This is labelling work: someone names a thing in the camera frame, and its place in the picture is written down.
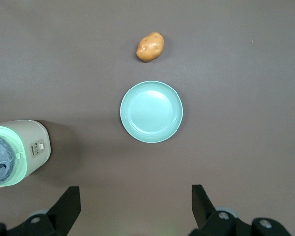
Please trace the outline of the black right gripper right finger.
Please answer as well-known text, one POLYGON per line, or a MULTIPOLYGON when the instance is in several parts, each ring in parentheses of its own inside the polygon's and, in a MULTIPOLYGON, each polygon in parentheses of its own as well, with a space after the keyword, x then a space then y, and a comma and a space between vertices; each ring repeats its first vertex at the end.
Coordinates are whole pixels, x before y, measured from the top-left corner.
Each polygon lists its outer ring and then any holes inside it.
POLYGON ((249 225, 226 210, 217 210, 202 185, 192 185, 192 212, 197 228, 191 236, 289 236, 278 221, 255 218, 249 225))

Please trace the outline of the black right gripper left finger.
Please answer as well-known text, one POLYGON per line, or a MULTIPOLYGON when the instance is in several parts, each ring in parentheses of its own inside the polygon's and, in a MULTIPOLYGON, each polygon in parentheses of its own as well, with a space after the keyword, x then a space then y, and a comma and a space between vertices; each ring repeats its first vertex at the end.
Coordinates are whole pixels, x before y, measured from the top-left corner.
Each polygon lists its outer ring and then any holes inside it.
POLYGON ((0 223, 0 236, 66 236, 80 212, 80 189, 70 186, 45 214, 33 215, 12 229, 0 223))

